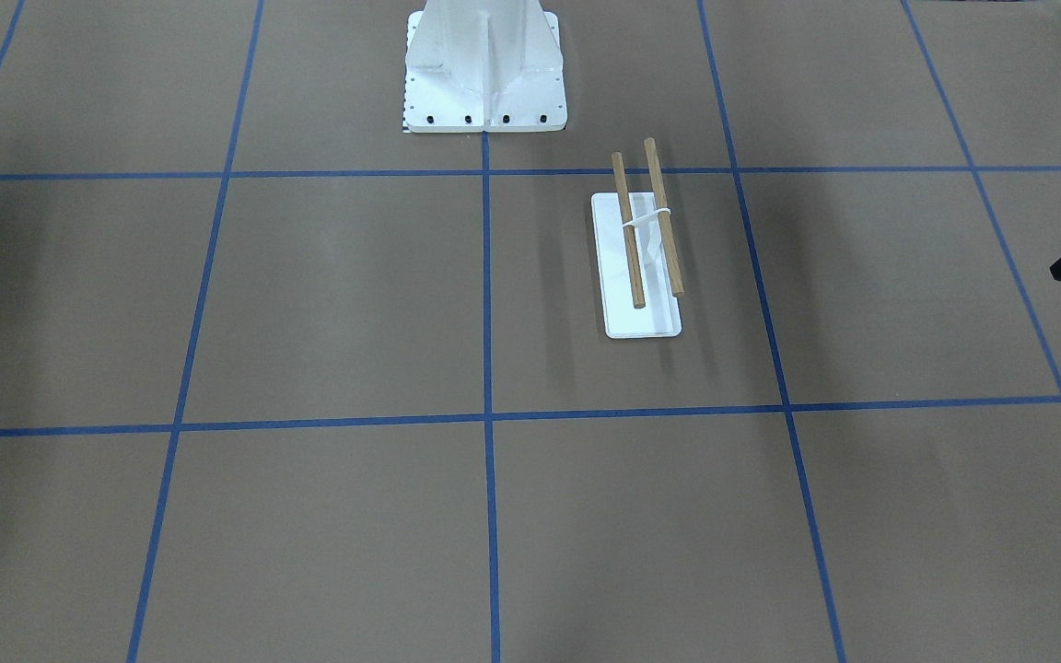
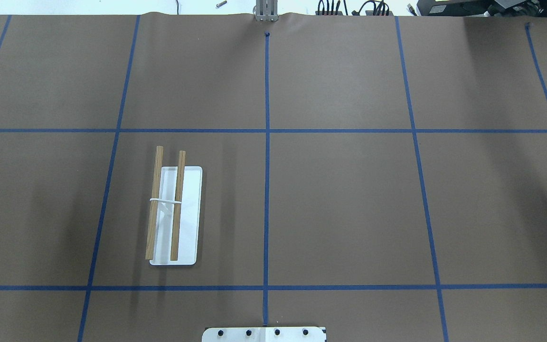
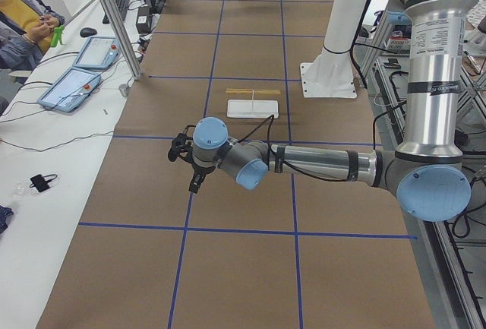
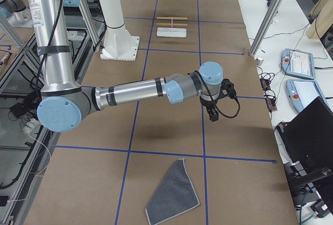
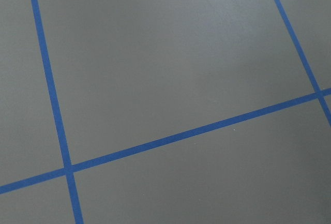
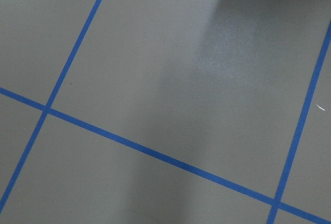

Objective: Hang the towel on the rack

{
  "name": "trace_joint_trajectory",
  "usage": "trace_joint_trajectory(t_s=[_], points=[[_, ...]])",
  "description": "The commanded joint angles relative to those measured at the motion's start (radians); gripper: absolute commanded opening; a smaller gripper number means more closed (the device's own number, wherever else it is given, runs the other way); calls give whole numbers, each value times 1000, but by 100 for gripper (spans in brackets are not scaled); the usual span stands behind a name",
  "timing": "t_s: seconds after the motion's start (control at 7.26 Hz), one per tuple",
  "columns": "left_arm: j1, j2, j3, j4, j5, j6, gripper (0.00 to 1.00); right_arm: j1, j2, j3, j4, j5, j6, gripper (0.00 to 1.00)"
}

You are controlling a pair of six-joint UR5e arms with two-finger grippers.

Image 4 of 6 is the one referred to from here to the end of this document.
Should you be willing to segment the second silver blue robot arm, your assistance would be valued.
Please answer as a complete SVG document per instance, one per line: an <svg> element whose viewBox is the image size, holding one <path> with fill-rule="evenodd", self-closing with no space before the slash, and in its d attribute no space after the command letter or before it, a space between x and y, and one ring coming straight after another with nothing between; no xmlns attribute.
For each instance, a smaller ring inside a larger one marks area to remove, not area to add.
<svg viewBox="0 0 333 225"><path fill-rule="evenodd" d="M19 23L31 20L31 14L23 0L1 0L1 15L8 19L12 15Z"/></svg>

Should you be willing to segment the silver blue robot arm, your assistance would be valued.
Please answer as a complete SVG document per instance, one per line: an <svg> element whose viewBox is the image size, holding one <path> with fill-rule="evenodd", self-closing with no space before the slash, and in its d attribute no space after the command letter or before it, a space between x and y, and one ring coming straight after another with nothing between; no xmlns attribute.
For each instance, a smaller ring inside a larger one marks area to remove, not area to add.
<svg viewBox="0 0 333 225"><path fill-rule="evenodd" d="M167 97L175 104L197 96L214 122L222 114L218 101L225 97L237 99L233 83L224 78L222 67L212 61L188 75L173 74L111 87L83 87L73 73L62 7L64 0L28 2L41 60L38 76L44 78L37 117L51 131L70 131L83 118L108 106L157 97Z"/></svg>

